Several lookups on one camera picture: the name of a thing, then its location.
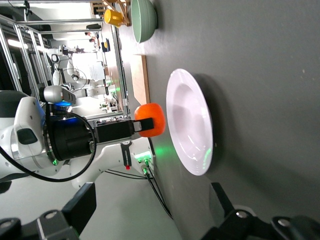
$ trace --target wooden board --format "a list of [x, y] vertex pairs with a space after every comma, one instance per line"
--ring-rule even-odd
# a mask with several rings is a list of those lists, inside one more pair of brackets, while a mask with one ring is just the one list
[[133, 55], [130, 60], [133, 93], [135, 99], [141, 104], [150, 103], [147, 60], [144, 55]]

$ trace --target table surface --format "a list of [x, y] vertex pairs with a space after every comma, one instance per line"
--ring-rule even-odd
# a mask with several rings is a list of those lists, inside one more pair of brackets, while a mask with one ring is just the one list
[[151, 102], [166, 115], [178, 68], [205, 86], [216, 147], [203, 176], [189, 173], [168, 128], [152, 138], [155, 173], [182, 238], [198, 240], [221, 219], [210, 183], [264, 221], [320, 220], [320, 4], [310, 0], [153, 0], [158, 29], [136, 43], [119, 29], [130, 109], [130, 55], [146, 55]]

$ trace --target screw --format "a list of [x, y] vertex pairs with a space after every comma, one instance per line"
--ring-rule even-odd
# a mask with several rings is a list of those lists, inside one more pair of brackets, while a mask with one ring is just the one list
[[0, 225], [0, 229], [5, 229], [7, 227], [10, 227], [13, 222], [14, 222], [13, 220], [5, 221]]
[[56, 214], [57, 214], [56, 211], [52, 211], [52, 212], [48, 213], [47, 215], [45, 215], [45, 218], [52, 219]]
[[279, 219], [278, 224], [286, 228], [290, 226], [290, 222], [287, 219]]
[[248, 217], [248, 214], [244, 211], [237, 211], [236, 215], [241, 219], [246, 219]]

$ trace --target yellow mug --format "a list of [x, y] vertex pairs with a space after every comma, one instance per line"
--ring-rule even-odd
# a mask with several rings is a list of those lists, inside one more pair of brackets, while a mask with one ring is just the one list
[[107, 24], [112, 24], [116, 27], [119, 27], [122, 24], [123, 19], [124, 19], [124, 17], [118, 11], [113, 11], [113, 10], [107, 9], [104, 12], [104, 21]]

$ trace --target blue light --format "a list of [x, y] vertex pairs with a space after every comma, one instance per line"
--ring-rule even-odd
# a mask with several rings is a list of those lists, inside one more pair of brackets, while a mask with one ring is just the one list
[[54, 105], [59, 106], [59, 107], [68, 107], [68, 106], [72, 105], [72, 103], [67, 102], [67, 101], [61, 101], [61, 102], [55, 103]]

